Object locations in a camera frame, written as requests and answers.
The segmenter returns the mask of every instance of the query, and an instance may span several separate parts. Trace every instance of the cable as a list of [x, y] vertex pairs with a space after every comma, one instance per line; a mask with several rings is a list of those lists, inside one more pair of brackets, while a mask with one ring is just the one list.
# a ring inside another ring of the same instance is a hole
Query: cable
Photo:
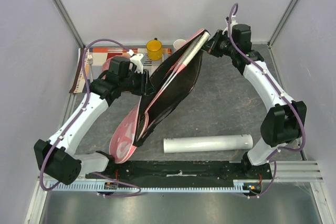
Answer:
[[[120, 47], [122, 47], [123, 49], [125, 49], [126, 51], [129, 51], [129, 49], [127, 47], [125, 47], [123, 44], [113, 40], [113, 39], [97, 39], [93, 42], [91, 42], [84, 50], [83, 54], [82, 54], [82, 62], [81, 62], [81, 68], [82, 68], [82, 72], [83, 72], [83, 76], [84, 76], [84, 80], [85, 80], [85, 87], [86, 87], [86, 99], [84, 101], [84, 104], [82, 106], [82, 109], [77, 113], [77, 115], [75, 115], [75, 117], [70, 121], [70, 123], [64, 128], [64, 130], [61, 132], [60, 136], [57, 138], [57, 140], [55, 141], [55, 143], [52, 145], [52, 147], [50, 148], [50, 150], [48, 151], [46, 157], [44, 158], [43, 160], [43, 163], [42, 163], [42, 166], [41, 166], [41, 169], [40, 169], [40, 176], [39, 176], [39, 182], [40, 182], [40, 186], [41, 188], [44, 190], [44, 191], [50, 191], [50, 190], [53, 190], [55, 187], [57, 187], [59, 185], [60, 182], [57, 182], [55, 183], [53, 186], [47, 188], [45, 185], [44, 185], [44, 182], [43, 182], [43, 175], [44, 175], [44, 171], [46, 169], [46, 165], [47, 165], [47, 162], [52, 154], [52, 152], [54, 151], [54, 149], [56, 148], [56, 146], [59, 144], [59, 142], [64, 138], [65, 134], [67, 133], [67, 131], [70, 129], [70, 127], [76, 122], [76, 120], [78, 119], [78, 117], [80, 117], [80, 115], [83, 113], [83, 109], [86, 108], [88, 102], [89, 102], [89, 99], [90, 99], [90, 86], [89, 86], [89, 81], [88, 81], [88, 77], [86, 75], [86, 72], [85, 72], [85, 56], [89, 50], [90, 47], [92, 47], [95, 43], [98, 43], [98, 42], [101, 42], [101, 41], [108, 41], [108, 42], [112, 42], [112, 43], [115, 43], [117, 45], [119, 45]], [[108, 179], [112, 182], [116, 182], [117, 180], [114, 180], [114, 179], [111, 179], [109, 177], [106, 177], [100, 173], [94, 173], [102, 178], [105, 178], [105, 179]], [[126, 185], [126, 186], [129, 186], [129, 187], [134, 187], [134, 188], [137, 188], [139, 189], [139, 191], [137, 191], [136, 193], [134, 194], [127, 194], [127, 195], [118, 195], [118, 196], [114, 196], [114, 197], [129, 197], [129, 196], [134, 196], [134, 195], [137, 195], [141, 192], [141, 188], [138, 187], [138, 186], [135, 186], [135, 185], [131, 185], [131, 184], [127, 184], [127, 183], [124, 183], [124, 182], [120, 182], [120, 181], [117, 181], [118, 184], [122, 184], [122, 185]]]
[[[228, 28], [228, 34], [229, 34], [229, 38], [231, 41], [231, 44], [233, 45], [233, 47], [237, 50], [238, 53], [240, 53], [241, 56], [243, 56], [246, 60], [248, 60], [251, 64], [253, 64], [254, 66], [256, 66], [257, 69], [259, 69], [261, 72], [264, 72], [264, 69], [259, 66], [255, 61], [253, 61], [252, 59], [250, 59], [246, 54], [244, 54], [235, 44], [234, 40], [232, 39], [232, 32], [231, 32], [231, 21], [232, 21], [232, 16], [235, 15], [238, 11], [238, 3], [235, 3], [231, 10], [230, 10], [230, 15], [229, 15], [229, 19], [228, 19], [228, 24], [227, 24], [227, 28]], [[297, 149], [292, 149], [292, 148], [288, 148], [288, 147], [278, 147], [278, 149], [283, 149], [283, 150], [288, 150], [291, 152], [300, 152], [301, 150], [303, 150], [304, 146], [306, 145], [306, 132], [305, 132], [305, 128], [303, 126], [302, 120], [298, 114], [298, 112], [295, 110], [295, 108], [293, 107], [293, 105], [288, 101], [288, 99], [286, 97], [282, 97], [282, 92], [281, 90], [277, 87], [277, 85], [274, 83], [274, 81], [272, 80], [272, 78], [268, 75], [268, 73], [265, 73], [265, 77], [267, 78], [267, 80], [269, 81], [269, 83], [272, 85], [272, 87], [276, 90], [276, 92], [278, 93], [278, 95], [280, 96], [281, 99], [283, 99], [288, 107], [290, 108], [290, 110], [293, 112], [295, 118], [297, 119], [299, 126], [300, 126], [300, 131], [302, 134], [302, 143], [301, 146]], [[269, 162], [269, 160], [273, 157], [274, 154], [276, 154], [278, 152], [278, 149], [275, 149], [267, 158], [266, 160]]]

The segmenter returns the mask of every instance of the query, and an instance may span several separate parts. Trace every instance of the white cylinder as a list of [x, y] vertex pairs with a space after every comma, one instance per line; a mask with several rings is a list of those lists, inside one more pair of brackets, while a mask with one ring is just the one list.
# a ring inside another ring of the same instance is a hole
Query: white cylinder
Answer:
[[251, 135], [165, 138], [165, 153], [245, 150], [253, 147]]

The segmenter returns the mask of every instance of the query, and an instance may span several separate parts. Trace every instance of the white wall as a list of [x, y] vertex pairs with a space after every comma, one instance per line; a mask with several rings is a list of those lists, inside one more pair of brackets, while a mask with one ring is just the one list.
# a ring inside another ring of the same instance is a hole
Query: white wall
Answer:
[[0, 7], [0, 223], [21, 224], [37, 179], [33, 146], [59, 126], [77, 46], [51, 0]]
[[307, 105], [307, 147], [336, 206], [336, 1], [300, 0], [274, 45], [287, 91]]
[[188, 38], [200, 28], [212, 34], [239, 2], [238, 21], [252, 26], [253, 41], [268, 41], [290, 0], [62, 0], [85, 44], [113, 38], [165, 44]]

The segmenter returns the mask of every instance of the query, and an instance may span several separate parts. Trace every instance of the perforated metal strip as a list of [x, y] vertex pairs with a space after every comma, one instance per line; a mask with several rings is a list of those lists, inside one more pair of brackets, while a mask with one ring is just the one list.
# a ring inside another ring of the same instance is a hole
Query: perforated metal strip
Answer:
[[[71, 185], [59, 184], [54, 191], [137, 191], [136, 188], [118, 188], [115, 189], [106, 189], [104, 187], [105, 182], [96, 182], [96, 181], [75, 181]], [[146, 193], [248, 193], [248, 190], [243, 190], [244, 183], [234, 182], [233, 187], [189, 187], [189, 188], [141, 188], [142, 192]]]

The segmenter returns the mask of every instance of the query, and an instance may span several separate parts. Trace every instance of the white cup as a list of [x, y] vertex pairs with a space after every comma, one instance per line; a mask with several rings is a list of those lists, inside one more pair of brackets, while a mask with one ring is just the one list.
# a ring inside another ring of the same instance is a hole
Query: white cup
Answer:
[[175, 48], [175, 50], [178, 50], [184, 45], [185, 42], [185, 39], [177, 39], [176, 41], [174, 41], [173, 47]]

